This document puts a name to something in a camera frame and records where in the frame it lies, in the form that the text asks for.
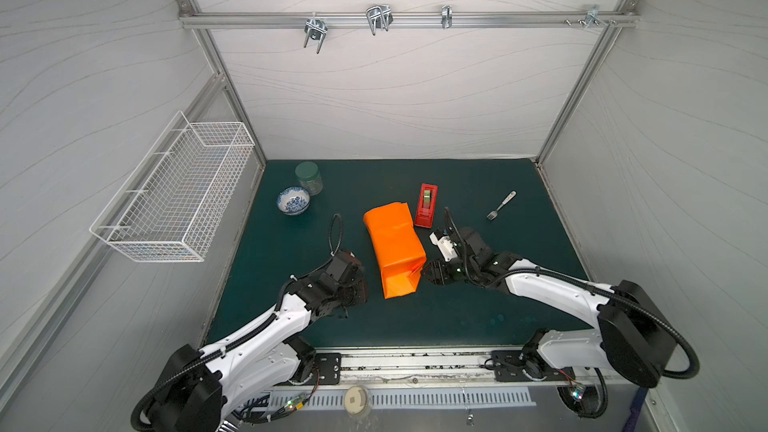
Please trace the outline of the orange wrapping paper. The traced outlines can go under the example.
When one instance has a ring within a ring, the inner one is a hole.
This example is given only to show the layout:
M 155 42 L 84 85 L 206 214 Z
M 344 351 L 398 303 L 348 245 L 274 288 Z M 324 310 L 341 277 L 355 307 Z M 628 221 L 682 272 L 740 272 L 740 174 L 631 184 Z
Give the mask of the orange wrapping paper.
M 369 210 L 363 222 L 370 235 L 385 299 L 414 293 L 421 280 L 426 253 L 407 203 L 394 202 Z

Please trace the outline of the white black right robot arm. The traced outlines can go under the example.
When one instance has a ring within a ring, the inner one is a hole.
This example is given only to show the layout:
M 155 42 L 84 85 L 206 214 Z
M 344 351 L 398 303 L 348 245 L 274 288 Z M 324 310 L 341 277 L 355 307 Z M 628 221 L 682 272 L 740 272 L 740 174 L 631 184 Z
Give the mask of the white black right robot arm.
M 692 345 L 633 282 L 591 282 L 510 252 L 470 254 L 458 246 L 428 262 L 422 275 L 435 285 L 467 282 L 531 299 L 585 323 L 584 330 L 539 329 L 516 355 L 496 361 L 533 381 L 564 368 L 607 368 L 639 387 L 654 388 L 663 378 L 689 380 L 700 372 Z

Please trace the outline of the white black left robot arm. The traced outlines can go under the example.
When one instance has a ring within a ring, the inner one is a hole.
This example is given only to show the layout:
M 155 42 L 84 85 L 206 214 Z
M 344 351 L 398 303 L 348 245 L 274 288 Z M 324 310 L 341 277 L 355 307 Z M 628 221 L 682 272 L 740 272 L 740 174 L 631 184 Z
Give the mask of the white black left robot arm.
M 134 406 L 135 431 L 215 431 L 247 400 L 274 385 L 303 382 L 315 349 L 304 329 L 335 310 L 367 300 L 362 263 L 345 251 L 285 282 L 275 305 L 201 349 L 185 345 Z

